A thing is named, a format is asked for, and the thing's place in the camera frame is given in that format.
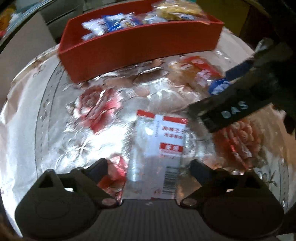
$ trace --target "red box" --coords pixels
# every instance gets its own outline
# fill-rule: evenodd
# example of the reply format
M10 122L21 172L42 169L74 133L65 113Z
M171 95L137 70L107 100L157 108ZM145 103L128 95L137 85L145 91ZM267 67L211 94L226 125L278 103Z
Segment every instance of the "red box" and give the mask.
M214 50L223 22L208 15L210 24L172 21L114 31L82 41L90 33L82 23L102 15L147 13L158 0L141 0L110 5L68 21L58 55L74 83L147 60L178 54Z

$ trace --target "red stripe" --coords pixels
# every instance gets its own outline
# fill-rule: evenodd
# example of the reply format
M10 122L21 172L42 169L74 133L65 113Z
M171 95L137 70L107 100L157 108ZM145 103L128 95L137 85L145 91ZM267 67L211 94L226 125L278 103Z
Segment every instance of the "red stripe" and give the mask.
M149 117L149 118L154 118L155 117L155 114L153 114L151 112L146 112L146 111L143 111L143 110L138 110L137 115L138 116L146 116L146 117Z
M172 145L167 143L160 143L159 149L168 150L168 151L178 151L183 152L183 146Z
M180 124L188 124L188 119L183 119L183 118L178 118L178 117L169 117L169 116L164 116L163 117L164 121L170 121L170 122L175 122L175 123L180 123Z

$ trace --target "screw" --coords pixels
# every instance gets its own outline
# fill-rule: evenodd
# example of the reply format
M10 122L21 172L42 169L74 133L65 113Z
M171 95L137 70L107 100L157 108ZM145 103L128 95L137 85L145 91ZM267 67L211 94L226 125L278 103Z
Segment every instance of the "screw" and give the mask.
M186 206L192 207L197 204L197 201L193 198L186 198L182 201L182 203Z
M114 198L105 198L102 200L102 204L110 207L116 204L116 200Z

